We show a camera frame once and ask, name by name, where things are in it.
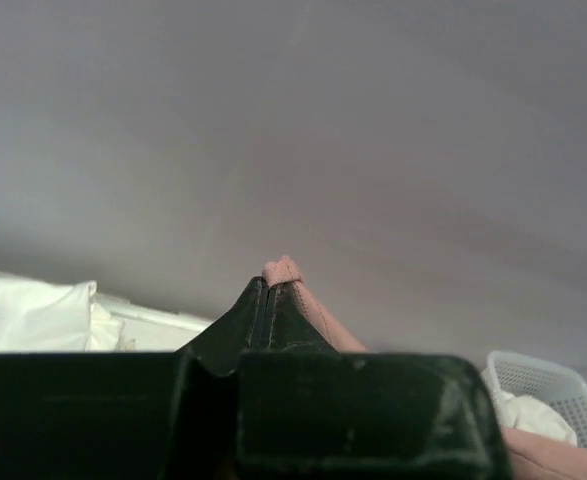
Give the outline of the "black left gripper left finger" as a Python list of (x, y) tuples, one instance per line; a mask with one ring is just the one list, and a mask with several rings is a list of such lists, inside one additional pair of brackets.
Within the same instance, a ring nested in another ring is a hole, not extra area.
[(268, 288), (174, 352), (0, 354), (0, 479), (226, 479)]

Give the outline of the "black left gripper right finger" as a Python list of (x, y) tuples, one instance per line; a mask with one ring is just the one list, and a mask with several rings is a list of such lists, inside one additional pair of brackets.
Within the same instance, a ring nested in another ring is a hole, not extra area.
[(340, 353), (284, 286), (260, 298), (237, 379), (242, 479), (507, 479), (478, 370), (450, 355)]

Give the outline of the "pink t shirt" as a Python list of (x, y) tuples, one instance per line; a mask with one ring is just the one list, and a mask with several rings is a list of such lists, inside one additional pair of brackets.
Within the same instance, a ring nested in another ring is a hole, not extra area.
[[(309, 323), (339, 351), (362, 352), (364, 346), (313, 296), (298, 266), (287, 256), (269, 262), (262, 277), (270, 287), (285, 284)], [(587, 449), (570, 446), (534, 433), (504, 427), (509, 459), (516, 479), (587, 480)]]

